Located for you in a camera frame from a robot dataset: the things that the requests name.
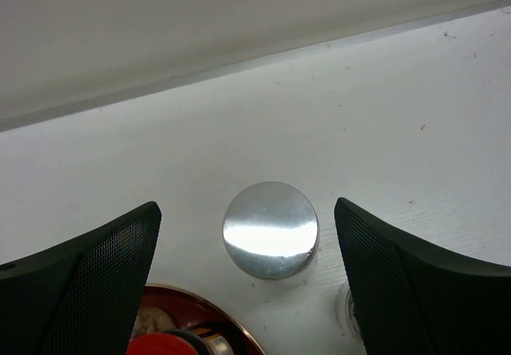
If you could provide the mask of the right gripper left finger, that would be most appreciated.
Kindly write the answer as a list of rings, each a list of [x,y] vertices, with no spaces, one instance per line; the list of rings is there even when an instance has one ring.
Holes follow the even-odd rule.
[[[1,265],[3,354],[123,354],[160,230],[147,202],[83,235]]]

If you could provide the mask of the red lid sauce jar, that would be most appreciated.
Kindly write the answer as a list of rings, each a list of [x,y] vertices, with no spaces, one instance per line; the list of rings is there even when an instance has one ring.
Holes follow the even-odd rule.
[[[210,329],[170,329],[147,333],[129,343],[127,355],[229,355],[232,346],[220,333]]]

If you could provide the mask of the white lid spice jar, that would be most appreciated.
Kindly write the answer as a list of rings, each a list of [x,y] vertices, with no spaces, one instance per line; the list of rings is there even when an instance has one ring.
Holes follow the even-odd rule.
[[[309,199],[289,184],[243,189],[228,205],[224,247],[244,273],[286,287],[308,283],[319,251],[319,219]]]

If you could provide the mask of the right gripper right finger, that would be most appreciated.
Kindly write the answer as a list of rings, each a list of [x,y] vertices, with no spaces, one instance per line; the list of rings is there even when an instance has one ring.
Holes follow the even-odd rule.
[[[335,226],[368,354],[508,354],[510,269],[393,227],[350,200]]]

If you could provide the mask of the black cap grinder bottle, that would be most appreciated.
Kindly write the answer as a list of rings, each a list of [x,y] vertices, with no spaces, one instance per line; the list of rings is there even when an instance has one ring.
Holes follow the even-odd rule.
[[[348,281],[339,288],[335,299],[336,319],[343,336],[362,343],[362,336],[355,316],[355,303]]]

